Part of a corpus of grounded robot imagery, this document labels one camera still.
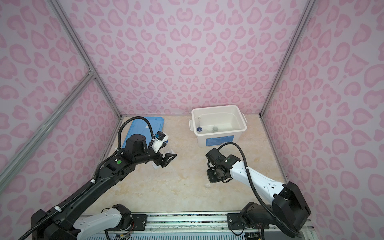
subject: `storage container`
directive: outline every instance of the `storage container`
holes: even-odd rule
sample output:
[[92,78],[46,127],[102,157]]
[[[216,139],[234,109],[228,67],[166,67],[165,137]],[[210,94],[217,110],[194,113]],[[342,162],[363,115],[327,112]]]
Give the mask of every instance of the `storage container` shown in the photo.
[[199,147],[215,146],[237,142],[247,129],[247,120],[236,105],[195,108],[189,129],[197,136]]

